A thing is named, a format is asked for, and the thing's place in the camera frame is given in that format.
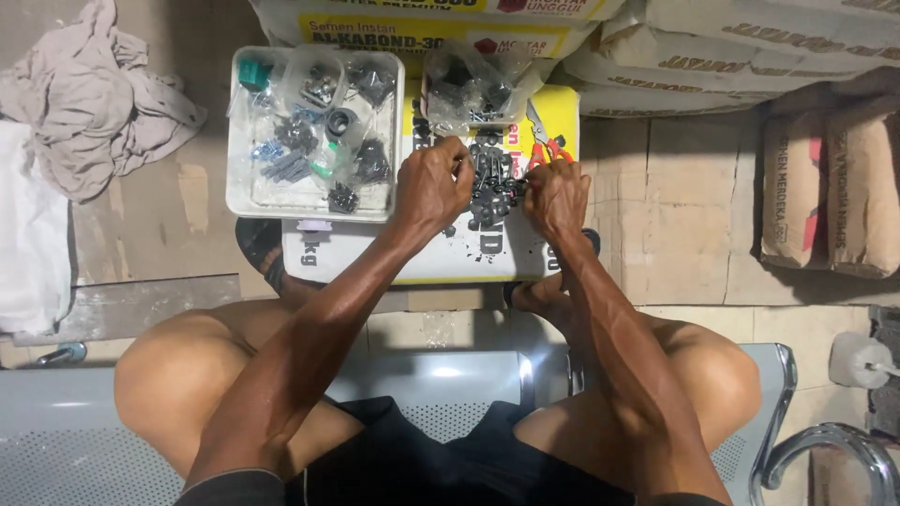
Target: thigh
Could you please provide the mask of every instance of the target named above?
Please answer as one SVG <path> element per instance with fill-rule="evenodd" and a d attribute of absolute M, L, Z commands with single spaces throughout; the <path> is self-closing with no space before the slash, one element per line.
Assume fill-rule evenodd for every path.
<path fill-rule="evenodd" d="M 115 404 L 122 423 L 186 476 L 221 396 L 255 348 L 289 317 L 277 301 L 233 303 L 185 312 L 148 330 L 116 366 Z M 359 420 L 319 402 L 288 443 L 291 469 L 283 478 L 299 473 L 362 427 Z"/>
<path fill-rule="evenodd" d="M 675 376 L 694 405 L 712 453 L 756 414 L 761 403 L 753 360 L 730 340 L 702 327 L 649 321 Z M 525 417 L 516 437 L 613 485 L 633 490 L 631 448 L 599 386 Z"/>

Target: grey cloth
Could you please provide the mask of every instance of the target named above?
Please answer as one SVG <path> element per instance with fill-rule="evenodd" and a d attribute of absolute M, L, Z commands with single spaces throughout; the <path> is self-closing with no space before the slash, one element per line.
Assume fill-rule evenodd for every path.
<path fill-rule="evenodd" d="M 206 122 L 177 77 L 143 69 L 147 43 L 115 22 L 113 0 L 89 0 L 0 72 L 0 114 L 32 126 L 42 174 L 76 202 L 172 153 Z"/>

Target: white cloth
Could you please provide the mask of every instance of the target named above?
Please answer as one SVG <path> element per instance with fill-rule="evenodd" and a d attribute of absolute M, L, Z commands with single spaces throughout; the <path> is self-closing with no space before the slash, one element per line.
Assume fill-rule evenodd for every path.
<path fill-rule="evenodd" d="M 180 148 L 206 121 L 177 77 L 143 69 L 147 43 L 115 21 L 113 0 L 90 0 L 0 72 L 0 114 L 34 128 L 44 177 L 77 202 Z"/>
<path fill-rule="evenodd" d="M 41 177 L 31 138 L 0 121 L 0 332 L 52 331 L 71 294 L 69 202 Z"/>

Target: hand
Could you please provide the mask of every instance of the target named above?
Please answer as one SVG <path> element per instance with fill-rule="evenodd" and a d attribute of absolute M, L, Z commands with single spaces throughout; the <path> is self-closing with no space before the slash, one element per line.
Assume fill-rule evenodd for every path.
<path fill-rule="evenodd" d="M 444 137 L 432 148 L 414 151 L 397 174 L 391 222 L 422 236 L 424 246 L 453 224 L 472 200 L 474 180 L 472 155 L 458 137 Z"/>
<path fill-rule="evenodd" d="M 525 216 L 551 246 L 560 239 L 579 237 L 588 208 L 590 176 L 581 175 L 581 164 L 556 159 L 525 174 Z"/>

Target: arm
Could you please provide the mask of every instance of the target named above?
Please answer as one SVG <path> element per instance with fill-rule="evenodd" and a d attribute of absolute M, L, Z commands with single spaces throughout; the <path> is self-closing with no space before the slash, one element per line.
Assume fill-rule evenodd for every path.
<path fill-rule="evenodd" d="M 391 220 L 247 363 L 207 422 L 185 487 L 233 469 L 276 470 L 373 307 L 403 266 L 469 203 L 473 180 L 469 152 L 456 137 L 403 162 Z"/>
<path fill-rule="evenodd" d="M 578 163 L 563 160 L 526 177 L 525 213 L 560 260 L 575 311 L 609 379 L 605 395 L 634 448 L 638 502 L 691 492 L 731 504 L 669 359 L 581 235 L 590 178 Z"/>

